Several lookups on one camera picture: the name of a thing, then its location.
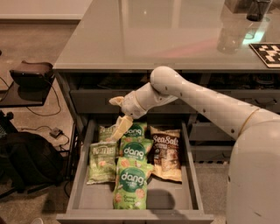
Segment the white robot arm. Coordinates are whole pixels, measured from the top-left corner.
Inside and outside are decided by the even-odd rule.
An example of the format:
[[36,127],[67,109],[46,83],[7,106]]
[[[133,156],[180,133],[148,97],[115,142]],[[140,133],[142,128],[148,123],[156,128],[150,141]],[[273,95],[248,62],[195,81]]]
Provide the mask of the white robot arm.
[[280,224],[280,115],[155,68],[138,90],[109,100],[126,116],[180,99],[234,140],[227,181],[227,224]]

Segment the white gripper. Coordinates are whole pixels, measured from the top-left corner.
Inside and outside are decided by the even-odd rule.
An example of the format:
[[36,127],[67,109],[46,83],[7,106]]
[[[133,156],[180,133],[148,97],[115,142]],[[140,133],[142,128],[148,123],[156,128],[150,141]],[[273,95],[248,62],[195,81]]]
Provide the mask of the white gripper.
[[133,124],[133,119],[139,119],[146,114],[146,110],[141,107],[137,100],[135,91],[123,96],[113,97],[108,101],[111,105],[121,106],[125,116],[119,116],[116,120],[115,130],[111,135],[113,141],[118,141]]

